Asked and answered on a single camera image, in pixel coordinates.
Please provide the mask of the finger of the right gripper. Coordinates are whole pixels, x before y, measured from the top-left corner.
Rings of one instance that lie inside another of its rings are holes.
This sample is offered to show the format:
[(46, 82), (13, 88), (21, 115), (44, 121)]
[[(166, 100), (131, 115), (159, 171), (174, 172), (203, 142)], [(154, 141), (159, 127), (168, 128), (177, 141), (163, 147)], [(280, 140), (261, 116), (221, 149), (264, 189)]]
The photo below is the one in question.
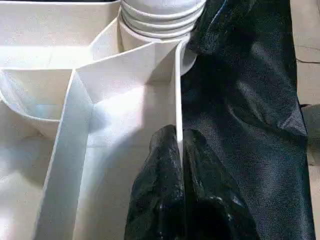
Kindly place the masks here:
[(196, 54), (212, 54), (221, 45), (226, 27), (225, 0), (208, 0), (196, 21), (188, 48)]

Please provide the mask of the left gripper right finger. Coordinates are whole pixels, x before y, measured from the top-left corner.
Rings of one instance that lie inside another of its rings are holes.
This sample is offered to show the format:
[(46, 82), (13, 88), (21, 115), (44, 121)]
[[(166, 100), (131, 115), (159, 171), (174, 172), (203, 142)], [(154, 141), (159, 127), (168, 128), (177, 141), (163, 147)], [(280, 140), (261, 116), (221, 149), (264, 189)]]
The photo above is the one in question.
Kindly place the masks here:
[(197, 130), (183, 132), (189, 240), (258, 240), (256, 223), (238, 185)]

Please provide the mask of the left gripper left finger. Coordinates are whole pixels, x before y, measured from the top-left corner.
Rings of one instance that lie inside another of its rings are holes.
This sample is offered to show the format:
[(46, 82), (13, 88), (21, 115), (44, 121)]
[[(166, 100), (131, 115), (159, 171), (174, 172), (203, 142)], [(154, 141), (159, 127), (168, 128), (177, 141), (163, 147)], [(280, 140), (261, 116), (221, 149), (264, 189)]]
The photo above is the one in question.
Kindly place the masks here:
[(156, 131), (130, 194), (124, 239), (183, 240), (185, 189), (176, 127)]

